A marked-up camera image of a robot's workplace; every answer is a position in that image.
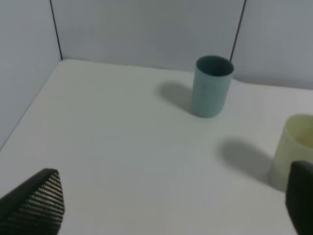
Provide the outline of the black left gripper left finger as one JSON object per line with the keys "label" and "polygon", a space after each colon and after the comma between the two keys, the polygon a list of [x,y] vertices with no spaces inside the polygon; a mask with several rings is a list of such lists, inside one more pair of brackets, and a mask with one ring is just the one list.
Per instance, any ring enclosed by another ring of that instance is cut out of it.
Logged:
{"label": "black left gripper left finger", "polygon": [[59,171],[45,168],[0,199],[0,233],[57,235],[64,214]]}

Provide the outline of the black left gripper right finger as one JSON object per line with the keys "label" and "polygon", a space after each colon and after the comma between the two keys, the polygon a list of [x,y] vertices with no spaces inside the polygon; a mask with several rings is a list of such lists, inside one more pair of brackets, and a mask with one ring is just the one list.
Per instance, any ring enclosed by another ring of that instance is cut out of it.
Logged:
{"label": "black left gripper right finger", "polygon": [[286,207],[299,235],[313,233],[313,165],[305,161],[291,164],[286,190]]}

